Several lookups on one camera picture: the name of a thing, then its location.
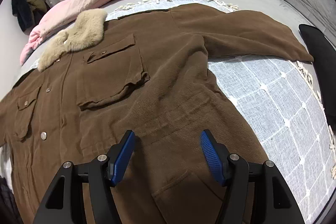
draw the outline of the brown jacket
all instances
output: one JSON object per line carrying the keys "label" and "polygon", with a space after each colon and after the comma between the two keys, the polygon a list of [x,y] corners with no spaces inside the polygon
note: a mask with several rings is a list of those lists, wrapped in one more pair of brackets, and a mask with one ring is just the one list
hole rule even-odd
{"label": "brown jacket", "polygon": [[32,71],[0,103],[0,145],[12,148],[24,223],[63,162],[91,161],[127,129],[138,136],[136,148],[112,190],[123,223],[215,223],[224,190],[207,168],[201,131],[248,161],[267,157],[216,85],[208,57],[312,57],[288,27],[248,10],[188,4],[111,20],[105,30],[100,44]]}

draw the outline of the blue rubber pad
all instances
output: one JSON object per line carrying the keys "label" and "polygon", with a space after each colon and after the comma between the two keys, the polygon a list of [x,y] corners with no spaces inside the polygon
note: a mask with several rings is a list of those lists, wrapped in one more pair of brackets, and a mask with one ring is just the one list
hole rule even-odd
{"label": "blue rubber pad", "polygon": [[127,141],[124,147],[122,148],[117,160],[115,161],[114,173],[113,173],[114,175],[111,179],[114,185],[117,185],[117,183],[123,179],[129,160],[133,153],[134,146],[135,146],[135,133],[132,131],[128,136]]}
{"label": "blue rubber pad", "polygon": [[212,146],[207,134],[205,131],[201,133],[201,147],[205,158],[207,160],[209,169],[212,173],[212,176],[216,181],[218,181],[221,185],[224,185],[225,178],[223,175],[223,165],[221,160],[219,159],[214,147]]}

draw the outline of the beige fur collar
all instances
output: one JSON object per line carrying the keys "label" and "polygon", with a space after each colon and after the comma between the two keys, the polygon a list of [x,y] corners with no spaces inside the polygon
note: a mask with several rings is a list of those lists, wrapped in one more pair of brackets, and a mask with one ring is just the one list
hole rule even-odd
{"label": "beige fur collar", "polygon": [[37,69],[40,72],[44,71],[66,52],[80,51],[99,44],[103,39],[106,17],[107,12],[103,9],[81,12],[73,28],[58,32],[49,42],[40,57]]}

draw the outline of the metal screw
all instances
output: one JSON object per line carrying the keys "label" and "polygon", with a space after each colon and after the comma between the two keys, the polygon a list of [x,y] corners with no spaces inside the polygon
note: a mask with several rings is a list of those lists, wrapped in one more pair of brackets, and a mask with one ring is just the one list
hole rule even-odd
{"label": "metal screw", "polygon": [[273,167],[273,166],[274,166],[274,162],[271,161],[271,160],[267,160],[267,161],[266,161],[266,165],[267,165],[268,167]]}
{"label": "metal screw", "polygon": [[107,159],[107,156],[105,155],[105,154],[102,154],[102,155],[99,155],[98,156],[98,160],[99,161],[104,161],[104,160],[106,160]]}
{"label": "metal screw", "polygon": [[232,160],[239,160],[239,156],[237,154],[231,154],[230,159]]}
{"label": "metal screw", "polygon": [[65,163],[63,163],[63,167],[64,168],[69,168],[71,166],[71,162],[70,161],[66,161]]}

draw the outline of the white wall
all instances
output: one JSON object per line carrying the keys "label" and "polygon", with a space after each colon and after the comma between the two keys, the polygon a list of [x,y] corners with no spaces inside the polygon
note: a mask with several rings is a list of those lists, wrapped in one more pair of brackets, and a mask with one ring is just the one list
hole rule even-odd
{"label": "white wall", "polygon": [[12,88],[20,68],[20,54],[28,37],[12,15],[11,0],[3,0],[0,4],[0,100]]}

